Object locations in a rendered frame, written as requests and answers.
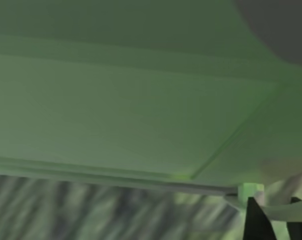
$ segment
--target striped textured surface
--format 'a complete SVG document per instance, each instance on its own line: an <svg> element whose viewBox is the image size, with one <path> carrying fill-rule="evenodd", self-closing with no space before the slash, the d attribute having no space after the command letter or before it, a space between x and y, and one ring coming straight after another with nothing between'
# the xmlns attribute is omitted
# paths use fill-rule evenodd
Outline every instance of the striped textured surface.
<svg viewBox="0 0 302 240"><path fill-rule="evenodd" d="M266 188L268 204L302 199L302 174ZM273 222L279 240L284 223ZM221 197L0 176L0 240L223 240L243 216Z"/></svg>

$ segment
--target gray floor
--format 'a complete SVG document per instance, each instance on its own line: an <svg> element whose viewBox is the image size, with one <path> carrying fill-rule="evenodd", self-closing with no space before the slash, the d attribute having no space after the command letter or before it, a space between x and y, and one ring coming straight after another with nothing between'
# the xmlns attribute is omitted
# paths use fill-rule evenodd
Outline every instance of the gray floor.
<svg viewBox="0 0 302 240"><path fill-rule="evenodd" d="M266 188L302 199L302 174ZM279 240L285 225L273 223ZM240 240L243 215L220 197L0 176L0 240Z"/></svg>

